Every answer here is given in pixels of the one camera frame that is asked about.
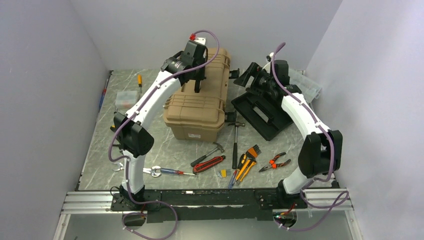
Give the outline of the black tool tray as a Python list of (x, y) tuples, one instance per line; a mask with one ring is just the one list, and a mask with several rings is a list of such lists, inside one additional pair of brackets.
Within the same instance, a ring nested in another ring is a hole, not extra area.
[(231, 104), (266, 141), (271, 141), (293, 123), (280, 106), (250, 92), (236, 97)]

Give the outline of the tan plastic toolbox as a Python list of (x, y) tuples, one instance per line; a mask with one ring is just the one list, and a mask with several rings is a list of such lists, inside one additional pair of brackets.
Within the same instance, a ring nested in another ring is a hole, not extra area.
[(210, 48), (208, 57), (215, 53), (198, 93), (190, 80), (165, 102), (163, 120), (177, 140), (215, 142), (224, 127), (231, 55), (225, 48)]

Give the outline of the large black-handled hammer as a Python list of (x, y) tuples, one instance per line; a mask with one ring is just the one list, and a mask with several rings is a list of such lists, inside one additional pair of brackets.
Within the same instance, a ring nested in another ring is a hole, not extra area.
[(244, 122), (230, 122), (228, 126), (234, 126), (234, 143), (233, 143), (233, 151), (232, 151), (232, 169), (236, 169), (238, 166), (238, 128), (245, 127)]

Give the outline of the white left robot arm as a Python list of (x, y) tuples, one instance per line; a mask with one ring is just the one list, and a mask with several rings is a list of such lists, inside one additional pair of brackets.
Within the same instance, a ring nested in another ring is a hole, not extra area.
[(139, 209), (145, 202), (143, 169), (147, 153), (155, 142), (148, 128), (165, 101), (182, 85), (204, 74), (211, 62), (205, 44), (189, 40), (184, 50), (164, 61), (153, 84), (141, 99), (126, 113), (116, 113), (114, 139), (119, 142), (124, 160), (124, 179), (119, 193), (131, 210)]

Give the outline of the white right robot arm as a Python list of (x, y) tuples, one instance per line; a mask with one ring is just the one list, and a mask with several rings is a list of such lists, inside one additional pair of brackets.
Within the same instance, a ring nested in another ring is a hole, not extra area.
[(273, 140), (290, 124), (303, 138), (297, 168), (276, 188), (280, 207), (289, 207), (305, 187), (319, 181), (319, 175), (329, 177), (340, 168), (343, 135), (325, 125), (302, 90), (290, 83), (287, 61), (270, 62), (269, 70), (252, 62), (233, 83), (244, 87), (245, 93), (233, 99), (232, 105), (265, 140)]

